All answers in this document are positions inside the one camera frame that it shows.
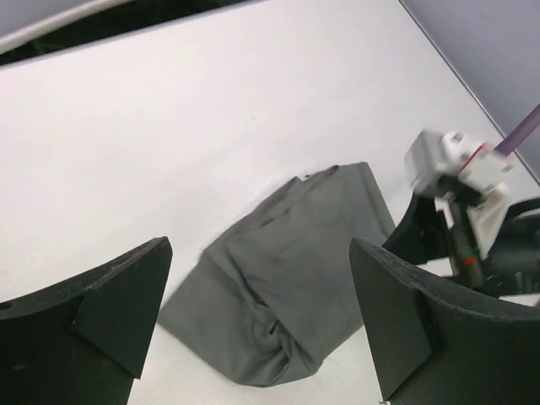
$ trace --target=gray cloth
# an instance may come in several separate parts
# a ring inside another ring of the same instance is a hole
[[[366,163],[295,178],[202,253],[159,323],[239,384],[313,375],[362,326],[351,239],[393,229]]]

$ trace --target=purple rod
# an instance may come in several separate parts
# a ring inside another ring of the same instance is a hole
[[[514,131],[510,133],[505,139],[503,139],[496,147],[495,150],[504,156],[508,156],[521,143],[531,135],[535,129],[540,126],[540,104],[537,108],[532,110],[531,114],[516,127]]]

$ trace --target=towel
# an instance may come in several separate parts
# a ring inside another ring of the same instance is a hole
[[[393,230],[366,163],[294,178],[204,250],[159,324],[238,384],[306,378],[362,326],[350,241]]]

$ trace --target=white table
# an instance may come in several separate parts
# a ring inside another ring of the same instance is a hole
[[[169,294],[291,176],[371,164],[398,221],[423,127],[499,134],[396,0],[267,0],[0,71],[0,300],[157,235]],[[519,166],[516,199],[536,196]],[[217,375],[159,327],[131,405],[375,405],[364,331],[307,380]]]

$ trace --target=folded cloth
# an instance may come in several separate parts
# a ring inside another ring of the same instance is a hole
[[[362,326],[351,239],[393,229],[366,163],[294,178],[202,253],[159,323],[239,384],[313,375]]]

